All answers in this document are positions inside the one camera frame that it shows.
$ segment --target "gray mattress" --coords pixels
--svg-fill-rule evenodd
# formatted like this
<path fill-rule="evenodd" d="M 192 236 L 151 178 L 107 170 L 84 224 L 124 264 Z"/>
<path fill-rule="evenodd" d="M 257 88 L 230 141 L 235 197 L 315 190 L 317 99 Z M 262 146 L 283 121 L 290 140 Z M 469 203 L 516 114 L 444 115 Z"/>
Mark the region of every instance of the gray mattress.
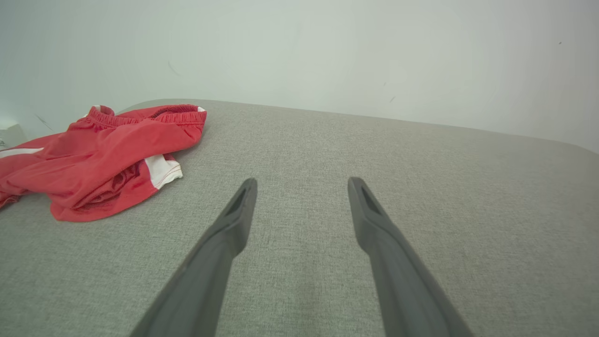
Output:
<path fill-rule="evenodd" d="M 184 177 L 120 214 L 0 211 L 1 336 L 127 336 L 248 177 L 218 336 L 384 336 L 347 178 L 362 177 L 477 336 L 599 335 L 599 155 L 467 128 L 198 100 Z"/>

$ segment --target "elastic waistband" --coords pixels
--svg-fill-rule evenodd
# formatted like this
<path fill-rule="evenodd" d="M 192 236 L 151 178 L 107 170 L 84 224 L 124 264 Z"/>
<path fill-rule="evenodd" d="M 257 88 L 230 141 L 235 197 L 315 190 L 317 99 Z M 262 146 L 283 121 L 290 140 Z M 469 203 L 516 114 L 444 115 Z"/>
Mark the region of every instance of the elastic waistband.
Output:
<path fill-rule="evenodd" d="M 146 119 L 177 125 L 203 125 L 206 121 L 206 114 L 206 110 L 191 104 L 133 110 L 118 116 L 115 116 L 114 111 L 109 107 L 92 106 L 86 117 L 107 127 L 136 124 Z"/>

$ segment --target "white fabric patch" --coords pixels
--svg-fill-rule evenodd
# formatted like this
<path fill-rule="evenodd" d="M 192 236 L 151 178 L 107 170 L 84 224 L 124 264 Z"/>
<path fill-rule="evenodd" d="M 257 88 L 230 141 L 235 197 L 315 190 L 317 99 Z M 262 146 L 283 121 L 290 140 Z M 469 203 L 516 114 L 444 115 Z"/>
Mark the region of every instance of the white fabric patch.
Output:
<path fill-rule="evenodd" d="M 150 180 L 156 189 L 161 189 L 173 180 L 183 177 L 181 164 L 174 160 L 166 160 L 163 155 L 148 157 L 145 161 L 150 170 Z"/>
<path fill-rule="evenodd" d="M 44 148 L 39 149 L 12 149 L 12 150 L 4 150 L 0 151 L 0 158 L 14 156 L 14 155 L 22 155 L 22 154 L 34 154 L 43 150 Z"/>

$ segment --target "red garment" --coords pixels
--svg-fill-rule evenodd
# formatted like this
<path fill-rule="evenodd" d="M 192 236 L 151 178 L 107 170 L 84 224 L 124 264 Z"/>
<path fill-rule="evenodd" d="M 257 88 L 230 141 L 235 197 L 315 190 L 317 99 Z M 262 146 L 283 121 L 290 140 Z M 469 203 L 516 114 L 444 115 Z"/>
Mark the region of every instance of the red garment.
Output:
<path fill-rule="evenodd" d="M 202 136 L 206 111 L 161 106 L 115 116 L 94 106 L 64 133 L 0 151 L 0 207 L 46 193 L 58 220 L 92 221 L 142 202 L 182 177 L 170 152 Z"/>

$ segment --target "clothing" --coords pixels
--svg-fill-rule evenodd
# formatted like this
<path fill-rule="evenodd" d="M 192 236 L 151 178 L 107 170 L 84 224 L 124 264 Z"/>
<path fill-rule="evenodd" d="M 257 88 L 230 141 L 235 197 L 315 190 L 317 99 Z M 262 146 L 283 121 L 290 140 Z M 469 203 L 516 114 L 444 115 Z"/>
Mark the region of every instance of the clothing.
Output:
<path fill-rule="evenodd" d="M 127 209 L 183 176 L 170 152 L 199 142 L 206 114 L 177 105 L 115 116 L 93 106 L 64 133 L 0 151 L 0 207 L 40 192 L 58 220 L 92 221 Z"/>

